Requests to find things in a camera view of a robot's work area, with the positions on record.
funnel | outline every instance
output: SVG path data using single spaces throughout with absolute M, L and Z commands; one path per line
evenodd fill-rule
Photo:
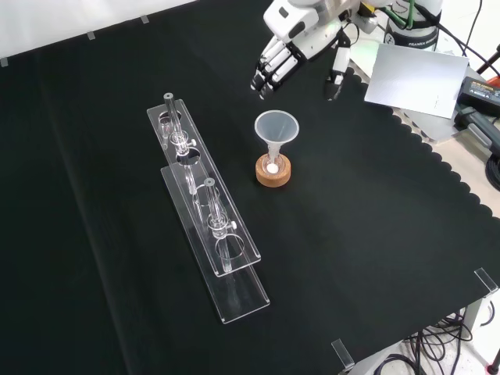
M 280 155 L 280 147 L 297 137 L 297 120 L 283 111 L 264 112 L 255 120 L 255 132 L 269 147 L 269 153 L 262 160 L 264 173 L 272 175 L 282 172 L 284 159 Z

scalloped edge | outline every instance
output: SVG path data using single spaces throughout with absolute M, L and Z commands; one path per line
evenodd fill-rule
M 352 60 L 349 62 L 349 69 L 352 70 L 352 76 L 356 79 L 359 80 L 359 83 L 362 85 L 365 85 L 366 88 L 368 88 L 368 83 L 369 83 L 369 78 L 365 73 L 361 70 L 359 66 L 355 64 Z M 414 139 L 415 141 L 419 141 L 421 144 L 421 148 L 423 149 L 423 152 L 427 152 L 431 154 L 432 159 L 434 159 L 437 163 L 439 163 L 443 170 L 446 170 L 446 173 L 449 173 L 454 180 L 457 180 L 459 185 L 463 190 L 466 190 L 466 198 L 468 200 L 474 200 L 474 203 L 479 205 L 480 210 L 484 211 L 484 213 L 491 217 L 497 225 L 500 225 L 500 215 L 495 216 L 493 215 L 493 211 L 490 209 L 488 205 L 485 205 L 484 203 L 481 203 L 480 196 L 477 195 L 473 189 L 470 187 L 470 185 L 465 182 L 462 178 L 462 175 L 456 170 L 453 169 L 453 166 L 448 163 L 443 161 L 443 156 L 434 150 L 433 147 L 433 142 L 427 135 L 425 135 L 424 132 L 420 128 L 418 128 L 413 121 L 406 115 L 401 109 L 398 108 L 393 108 L 393 107 L 388 107 L 392 109 L 392 117 L 395 118 L 396 122 L 399 122 L 400 125 L 403 125 L 405 128 L 409 130 L 409 136 Z

white wall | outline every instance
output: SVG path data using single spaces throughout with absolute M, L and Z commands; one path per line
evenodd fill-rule
M 0 0 L 0 58 L 193 0 Z

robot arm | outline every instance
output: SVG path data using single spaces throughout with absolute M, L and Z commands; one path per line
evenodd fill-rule
M 264 20 L 274 37 L 257 62 L 251 88 L 264 99 L 302 64 L 326 51 L 340 38 L 345 40 L 341 18 L 344 19 L 345 11 L 356 3 L 359 6 L 356 0 L 274 0 L 264 13 Z M 340 56 L 335 69 L 344 73 L 348 50 Z
M 400 0 L 393 5 L 394 15 L 412 19 L 409 2 Z M 433 15 L 441 11 L 443 0 L 415 0 L 419 6 L 429 9 Z M 368 0 L 365 3 L 375 8 L 391 4 L 392 0 Z M 386 42 L 400 44 L 405 41 L 415 48 L 435 46 L 437 41 L 425 18 L 416 11 L 413 17 L 418 27 L 407 29 L 389 20 Z M 336 56 L 327 75 L 325 95 L 328 100 L 336 98 L 341 90 L 350 56 L 350 40 L 343 31 L 343 22 L 354 23 L 360 30 L 370 34 L 377 26 L 377 18 L 360 0 L 274 0 L 264 13 L 264 20 L 274 37 L 262 52 L 257 62 L 251 88 L 264 99 L 274 93 L 301 65 L 333 47 Z

white robot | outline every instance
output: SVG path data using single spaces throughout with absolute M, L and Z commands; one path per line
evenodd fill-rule
M 443 0 L 274 0 L 264 21 L 274 37 L 257 62 L 251 88 L 261 99 L 274 93 L 301 65 L 332 47 L 334 65 L 325 97 L 335 99 L 348 67 L 351 42 L 344 33 L 354 23 L 369 34 L 377 27 L 373 11 L 389 16 L 385 43 L 434 50 Z

